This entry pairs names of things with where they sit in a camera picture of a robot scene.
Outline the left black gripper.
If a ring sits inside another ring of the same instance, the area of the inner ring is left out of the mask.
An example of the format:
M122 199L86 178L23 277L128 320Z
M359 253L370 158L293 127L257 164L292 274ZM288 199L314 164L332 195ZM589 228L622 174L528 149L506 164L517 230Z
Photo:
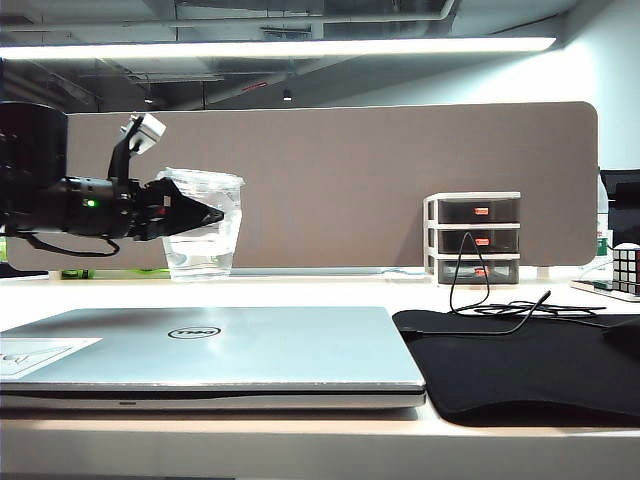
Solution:
M117 185L107 237L149 241L218 223L224 212L182 194L170 178Z

